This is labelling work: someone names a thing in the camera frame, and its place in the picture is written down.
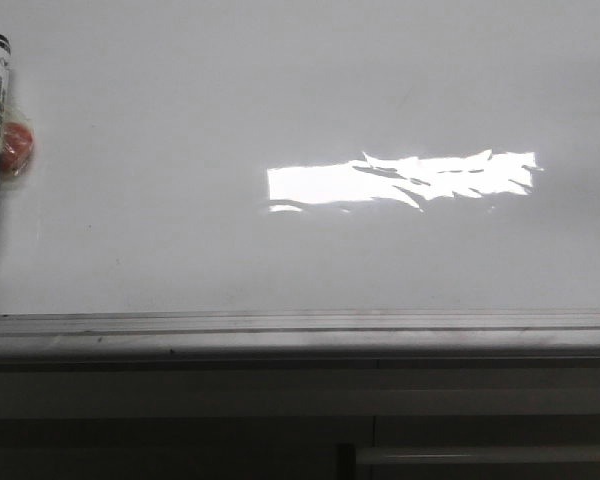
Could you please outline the red magnet taped to marker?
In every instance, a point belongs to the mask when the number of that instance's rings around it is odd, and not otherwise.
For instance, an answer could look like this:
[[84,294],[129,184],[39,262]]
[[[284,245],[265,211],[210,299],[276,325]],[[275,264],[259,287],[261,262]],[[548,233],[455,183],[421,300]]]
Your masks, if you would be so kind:
[[30,119],[14,105],[5,110],[3,141],[1,173],[17,177],[33,158],[35,135]]

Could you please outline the white whiteboard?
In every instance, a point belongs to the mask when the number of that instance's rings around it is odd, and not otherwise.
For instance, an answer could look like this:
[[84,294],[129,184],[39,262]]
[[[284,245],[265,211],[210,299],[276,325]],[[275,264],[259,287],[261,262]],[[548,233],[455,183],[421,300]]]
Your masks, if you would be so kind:
[[600,1],[0,1],[0,314],[600,309]]

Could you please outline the dark cabinet below whiteboard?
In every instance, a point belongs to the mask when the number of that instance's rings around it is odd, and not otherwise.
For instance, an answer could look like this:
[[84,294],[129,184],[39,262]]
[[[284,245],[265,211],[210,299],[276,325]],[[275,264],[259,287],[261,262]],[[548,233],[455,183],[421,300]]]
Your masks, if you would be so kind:
[[0,365],[0,479],[600,479],[600,359]]

